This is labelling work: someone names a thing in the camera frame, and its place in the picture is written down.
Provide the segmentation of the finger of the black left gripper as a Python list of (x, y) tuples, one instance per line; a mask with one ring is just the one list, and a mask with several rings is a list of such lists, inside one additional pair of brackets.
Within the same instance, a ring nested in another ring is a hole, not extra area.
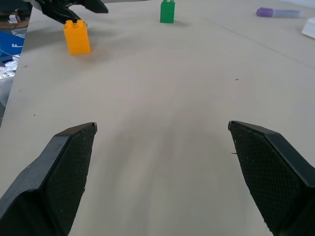
[(65, 24), (66, 21), (72, 20), (73, 22), (77, 22), (81, 18), (76, 15), (73, 11), (64, 6), (56, 6), (56, 5), (43, 5), (42, 13), (51, 19)]
[(104, 13), (109, 12), (108, 8), (101, 0), (72, 0), (74, 5), (82, 5), (86, 9), (94, 13)]

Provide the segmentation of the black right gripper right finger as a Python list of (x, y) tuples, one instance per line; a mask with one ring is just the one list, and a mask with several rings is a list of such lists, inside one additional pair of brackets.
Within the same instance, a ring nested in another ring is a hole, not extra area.
[(278, 132), (228, 124), (249, 192), (273, 236), (315, 236), (315, 167)]

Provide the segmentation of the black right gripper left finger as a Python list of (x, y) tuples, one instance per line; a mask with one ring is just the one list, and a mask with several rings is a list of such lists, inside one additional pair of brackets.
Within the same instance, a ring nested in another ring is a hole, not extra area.
[(97, 124), (70, 127), (0, 198), (0, 236), (68, 236), (87, 182)]

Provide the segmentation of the purple capped marker pen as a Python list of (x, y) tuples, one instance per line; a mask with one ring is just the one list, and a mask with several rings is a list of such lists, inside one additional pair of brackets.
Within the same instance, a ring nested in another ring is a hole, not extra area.
[(274, 9), (274, 8), (265, 8), (260, 7), (256, 11), (256, 16), (258, 17), (276, 17), (276, 18), (301, 18), (303, 12), (300, 10), (294, 9)]

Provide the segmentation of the green toy brick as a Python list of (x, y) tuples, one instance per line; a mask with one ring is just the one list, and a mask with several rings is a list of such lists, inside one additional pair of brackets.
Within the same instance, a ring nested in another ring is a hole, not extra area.
[(160, 22), (161, 23), (174, 23), (175, 16), (175, 1), (163, 0), (160, 5)]

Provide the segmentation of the orange toy brick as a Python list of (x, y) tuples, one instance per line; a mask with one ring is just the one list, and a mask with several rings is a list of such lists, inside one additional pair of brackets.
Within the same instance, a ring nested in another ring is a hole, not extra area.
[(83, 20), (67, 20), (63, 32), (71, 55), (91, 53), (87, 24)]

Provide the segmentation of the blue box with white print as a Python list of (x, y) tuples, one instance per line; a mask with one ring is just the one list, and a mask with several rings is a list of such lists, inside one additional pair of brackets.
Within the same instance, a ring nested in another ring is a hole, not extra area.
[(24, 33), (9, 34), (0, 31), (0, 59), (20, 55), (25, 40)]

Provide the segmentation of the crumpled white plastic packaging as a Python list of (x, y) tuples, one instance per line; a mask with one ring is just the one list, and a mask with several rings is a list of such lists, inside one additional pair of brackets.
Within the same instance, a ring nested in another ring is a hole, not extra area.
[(0, 80), (15, 76), (20, 56), (5, 56), (0, 58)]

